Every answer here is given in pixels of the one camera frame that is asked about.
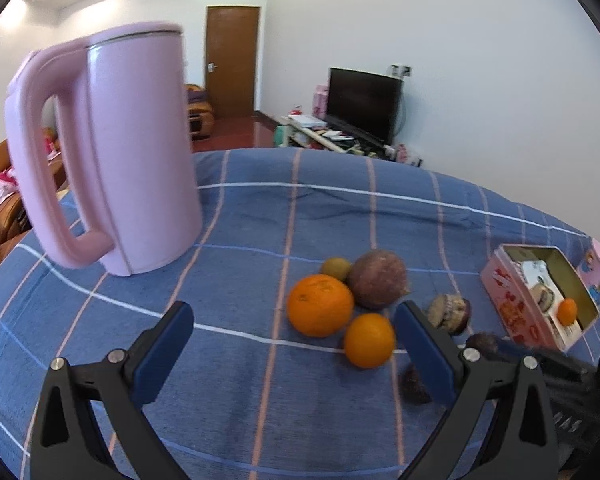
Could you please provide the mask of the pink metal tin box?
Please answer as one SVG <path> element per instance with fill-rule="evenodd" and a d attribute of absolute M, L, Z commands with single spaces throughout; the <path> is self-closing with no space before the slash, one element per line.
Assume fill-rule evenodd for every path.
<path fill-rule="evenodd" d="M 531 297 L 519 270 L 519 263 L 527 260 L 544 260 L 559 289 L 576 300 L 582 335 L 573 344 L 563 347 L 556 340 Z M 555 246 L 501 244 L 481 271 L 480 278 L 507 333 L 518 344 L 566 352 L 581 341 L 600 318 L 600 309 L 576 269 Z"/>

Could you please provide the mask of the medium orange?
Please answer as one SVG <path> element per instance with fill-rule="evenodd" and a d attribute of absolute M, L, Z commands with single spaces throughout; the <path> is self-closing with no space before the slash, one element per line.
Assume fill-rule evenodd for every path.
<path fill-rule="evenodd" d="M 372 370 L 389 361 L 396 348 L 396 333 L 388 318 L 378 313 L 357 316 L 343 337 L 348 361 L 362 370 Z"/>

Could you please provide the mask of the brown wooden door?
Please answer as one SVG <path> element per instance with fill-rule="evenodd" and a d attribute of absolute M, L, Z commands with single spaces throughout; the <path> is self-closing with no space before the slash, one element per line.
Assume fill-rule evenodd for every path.
<path fill-rule="evenodd" d="M 259 22 L 258 6 L 207 8 L 204 86 L 219 118 L 254 111 Z"/>

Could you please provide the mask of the pink cartoon cup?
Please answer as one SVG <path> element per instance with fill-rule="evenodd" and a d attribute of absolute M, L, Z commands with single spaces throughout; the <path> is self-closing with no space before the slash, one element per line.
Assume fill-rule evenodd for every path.
<path fill-rule="evenodd" d="M 590 247 L 578 264 L 577 274 L 596 306 L 600 308 L 600 242 L 595 238 L 592 238 Z"/>

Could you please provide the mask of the pink electric kettle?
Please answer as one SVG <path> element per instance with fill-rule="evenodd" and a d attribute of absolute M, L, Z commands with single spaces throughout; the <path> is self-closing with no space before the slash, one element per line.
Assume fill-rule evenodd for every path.
<path fill-rule="evenodd" d="M 83 233 L 68 227 L 46 155 L 54 101 Z M 8 85 L 5 128 L 29 219 L 60 266 L 130 276 L 166 266 L 202 226 L 190 151 L 183 31 L 134 23 L 30 53 Z"/>

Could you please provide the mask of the small brown longan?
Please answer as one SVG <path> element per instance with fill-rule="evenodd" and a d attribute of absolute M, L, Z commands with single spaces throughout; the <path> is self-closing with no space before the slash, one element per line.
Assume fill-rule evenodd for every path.
<path fill-rule="evenodd" d="M 320 269 L 321 274 L 329 275 L 340 282 L 347 281 L 347 277 L 351 271 L 352 263 L 342 257 L 332 257 L 326 259 Z"/>

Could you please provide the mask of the white tv stand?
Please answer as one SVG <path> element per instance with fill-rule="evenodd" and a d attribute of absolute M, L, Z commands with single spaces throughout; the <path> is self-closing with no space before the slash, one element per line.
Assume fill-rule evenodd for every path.
<path fill-rule="evenodd" d="M 278 118 L 280 133 L 278 146 L 296 146 L 297 148 L 313 148 L 339 154 L 368 156 L 385 160 L 396 158 L 396 149 L 390 145 L 376 145 L 361 138 L 338 130 L 306 128 L 298 122 L 297 116 Z"/>

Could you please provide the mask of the large orange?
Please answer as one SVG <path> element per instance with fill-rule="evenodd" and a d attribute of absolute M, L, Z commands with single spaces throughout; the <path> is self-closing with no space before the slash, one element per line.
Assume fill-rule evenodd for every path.
<path fill-rule="evenodd" d="M 313 338 L 326 338 L 342 330 L 352 318 L 353 309 L 350 289 L 326 274 L 302 278 L 287 299 L 287 318 L 291 326 Z"/>

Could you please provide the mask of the newspaper lining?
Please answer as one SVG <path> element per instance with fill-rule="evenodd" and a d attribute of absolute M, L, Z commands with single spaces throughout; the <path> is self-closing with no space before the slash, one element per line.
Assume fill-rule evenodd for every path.
<path fill-rule="evenodd" d="M 567 347 L 582 335 L 578 321 L 579 307 L 567 297 L 550 276 L 544 260 L 527 260 L 519 263 L 519 270 L 531 297 L 547 320 L 556 340 Z"/>

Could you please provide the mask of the small front orange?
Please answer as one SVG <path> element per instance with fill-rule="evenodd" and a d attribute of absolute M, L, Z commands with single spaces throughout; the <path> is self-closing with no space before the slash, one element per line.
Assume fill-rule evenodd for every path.
<path fill-rule="evenodd" d="M 565 298 L 562 300 L 562 302 L 558 304 L 556 318 L 562 326 L 571 326 L 573 323 L 577 322 L 577 303 L 572 298 Z"/>

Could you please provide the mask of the purple passion fruit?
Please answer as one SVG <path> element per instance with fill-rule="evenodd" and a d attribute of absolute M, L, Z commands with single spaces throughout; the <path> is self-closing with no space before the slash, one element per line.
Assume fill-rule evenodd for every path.
<path fill-rule="evenodd" d="M 371 311 L 390 307 L 406 296 L 406 265 L 394 252 L 373 249 L 352 264 L 346 283 L 356 303 Z"/>

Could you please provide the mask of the black television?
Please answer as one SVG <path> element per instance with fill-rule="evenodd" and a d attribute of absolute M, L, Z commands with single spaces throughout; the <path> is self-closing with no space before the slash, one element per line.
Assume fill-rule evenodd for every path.
<path fill-rule="evenodd" d="M 402 96 L 399 78 L 332 67 L 325 122 L 370 143 L 389 145 L 396 134 Z"/>

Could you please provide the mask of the dark brown water chestnut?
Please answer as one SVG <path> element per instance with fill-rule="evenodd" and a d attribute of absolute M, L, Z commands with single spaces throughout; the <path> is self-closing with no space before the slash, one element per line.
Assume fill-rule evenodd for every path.
<path fill-rule="evenodd" d="M 478 350 L 488 360 L 495 360 L 500 354 L 499 341 L 491 333 L 475 333 L 466 339 L 465 347 Z"/>

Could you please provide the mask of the wall power socket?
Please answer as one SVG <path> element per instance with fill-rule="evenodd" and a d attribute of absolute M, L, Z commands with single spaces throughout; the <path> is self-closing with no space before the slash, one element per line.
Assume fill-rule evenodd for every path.
<path fill-rule="evenodd" d="M 411 66 L 404 64 L 392 64 L 389 68 L 390 75 L 396 78 L 409 77 L 412 74 Z"/>

